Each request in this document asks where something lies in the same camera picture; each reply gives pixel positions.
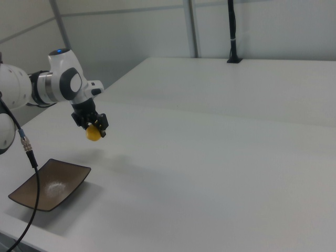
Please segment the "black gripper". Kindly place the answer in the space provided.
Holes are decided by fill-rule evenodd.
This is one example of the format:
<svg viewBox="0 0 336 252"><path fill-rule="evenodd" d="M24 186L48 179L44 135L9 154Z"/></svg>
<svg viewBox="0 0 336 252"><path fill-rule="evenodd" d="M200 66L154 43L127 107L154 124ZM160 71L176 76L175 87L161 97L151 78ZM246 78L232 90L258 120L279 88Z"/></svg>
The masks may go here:
<svg viewBox="0 0 336 252"><path fill-rule="evenodd" d="M71 114L77 126L86 130L89 125L95 126L102 138L106 136L106 128L109 126L108 119L104 113L99 114L96 111L96 105L92 98L87 101L73 104L74 112Z"/></svg>

